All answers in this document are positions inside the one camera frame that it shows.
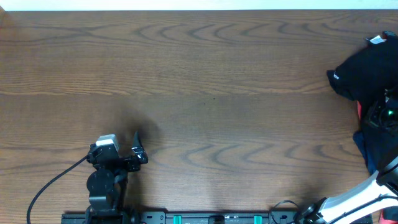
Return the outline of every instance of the table surface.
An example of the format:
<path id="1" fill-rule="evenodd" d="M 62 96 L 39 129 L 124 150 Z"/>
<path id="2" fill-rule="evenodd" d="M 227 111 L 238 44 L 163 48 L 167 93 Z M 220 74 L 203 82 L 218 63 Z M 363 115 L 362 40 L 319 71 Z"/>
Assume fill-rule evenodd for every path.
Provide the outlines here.
<path id="1" fill-rule="evenodd" d="M 398 30 L 397 11 L 10 12 L 0 29 L 0 222 L 114 133 L 139 130 L 141 210 L 268 210 L 368 177 L 356 105 L 326 70 Z M 34 223 L 89 205 L 86 162 L 52 184 Z"/>

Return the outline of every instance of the pile of clothes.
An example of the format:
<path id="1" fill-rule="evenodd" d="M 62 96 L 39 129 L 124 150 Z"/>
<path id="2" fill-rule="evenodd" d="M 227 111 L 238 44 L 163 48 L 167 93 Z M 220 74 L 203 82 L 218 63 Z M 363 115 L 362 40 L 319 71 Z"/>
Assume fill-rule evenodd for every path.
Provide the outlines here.
<path id="1" fill-rule="evenodd" d="M 398 151 L 398 37 L 385 31 L 369 39 L 327 75 L 337 94 L 358 102 L 360 130 L 353 139 L 373 174 L 387 152 Z M 398 223 L 398 207 L 384 209 L 380 223 Z"/>

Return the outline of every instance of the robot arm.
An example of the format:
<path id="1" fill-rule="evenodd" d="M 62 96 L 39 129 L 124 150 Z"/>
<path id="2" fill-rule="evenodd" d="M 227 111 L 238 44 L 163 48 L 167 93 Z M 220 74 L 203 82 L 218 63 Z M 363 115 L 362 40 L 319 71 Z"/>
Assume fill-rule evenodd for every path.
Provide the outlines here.
<path id="1" fill-rule="evenodd" d="M 383 208 L 398 206 L 398 157 L 350 191 L 324 198 L 302 213 L 305 223 L 345 224 Z"/>

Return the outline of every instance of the cable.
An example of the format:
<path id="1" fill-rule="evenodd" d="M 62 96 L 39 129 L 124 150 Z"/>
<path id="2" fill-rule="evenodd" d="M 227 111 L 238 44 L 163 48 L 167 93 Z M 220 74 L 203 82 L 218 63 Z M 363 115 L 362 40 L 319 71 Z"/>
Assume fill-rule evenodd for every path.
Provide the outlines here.
<path id="1" fill-rule="evenodd" d="M 50 182 L 48 182 L 46 185 L 44 185 L 43 188 L 41 188 L 41 190 L 39 192 L 37 192 L 36 196 L 33 198 L 32 202 L 29 205 L 29 208 L 27 209 L 27 213 L 26 213 L 26 222 L 27 224 L 31 224 L 30 222 L 30 212 L 32 211 L 33 205 L 36 202 L 37 198 L 43 193 L 43 191 L 50 186 L 50 184 L 54 183 L 56 180 L 58 180 L 60 177 L 62 177 L 63 175 L 65 175 L 67 172 L 71 171 L 73 168 L 75 168 L 77 165 L 81 164 L 83 161 L 85 161 L 88 158 L 88 156 L 83 157 L 82 159 L 80 159 L 77 163 L 75 163 L 74 165 L 72 165 L 71 167 L 69 167 L 68 169 L 66 169 L 65 171 L 63 171 L 61 174 L 59 174 L 58 176 L 54 177 L 52 180 L 50 180 Z"/>
<path id="2" fill-rule="evenodd" d="M 359 210 L 361 210 L 361 209 L 363 209 L 363 208 L 366 208 L 366 207 L 368 207 L 368 206 L 370 206 L 370 205 L 372 205 L 372 204 L 374 204 L 374 203 L 376 203 L 376 202 L 380 202 L 380 201 L 382 201 L 382 200 L 384 200 L 384 199 L 395 199 L 395 200 L 398 200 L 398 197 L 394 197 L 394 196 L 381 196 L 381 195 L 380 195 L 380 196 L 378 196 L 377 198 L 371 200 L 371 201 L 368 202 L 368 203 L 365 203 L 365 204 L 363 204 L 363 205 L 361 205 L 361 206 L 358 206 L 358 207 L 352 209 L 352 210 L 349 211 L 349 212 L 343 213 L 343 214 L 340 215 L 339 217 L 335 218 L 335 219 L 334 219 L 332 222 L 330 222 L 329 224 L 334 224 L 334 223 L 336 223 L 337 221 L 341 220 L 342 218 L 347 217 L 348 215 L 351 215 L 352 213 L 355 213 L 355 212 L 357 212 L 357 211 L 359 211 Z"/>
<path id="3" fill-rule="evenodd" d="M 281 202 L 278 202 L 276 205 L 274 205 L 274 206 L 269 210 L 269 215 L 271 216 L 272 220 L 273 220 L 274 223 L 276 223 L 276 224 L 279 224 L 279 223 L 276 222 L 276 220 L 275 220 L 275 218 L 274 218 L 274 215 L 272 214 L 272 211 L 273 211 L 276 207 L 278 207 L 279 205 L 281 205 L 281 204 L 283 204 L 283 203 L 292 203 L 292 204 L 294 204 L 297 208 L 299 208 L 299 206 L 298 206 L 296 203 L 294 203 L 293 201 L 291 201 L 291 200 L 283 200 L 283 201 L 281 201 Z M 297 212 L 297 213 L 294 215 L 293 221 L 290 222 L 290 223 L 288 223 L 288 224 L 295 223 L 298 214 L 299 214 L 299 212 Z"/>

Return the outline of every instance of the white wall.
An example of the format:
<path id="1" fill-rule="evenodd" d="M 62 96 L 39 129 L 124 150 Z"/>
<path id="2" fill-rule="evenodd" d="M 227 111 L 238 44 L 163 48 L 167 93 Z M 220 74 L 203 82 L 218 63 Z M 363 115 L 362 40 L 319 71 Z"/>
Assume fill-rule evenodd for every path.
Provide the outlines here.
<path id="1" fill-rule="evenodd" d="M 0 0 L 6 11 L 398 9 L 398 0 Z"/>

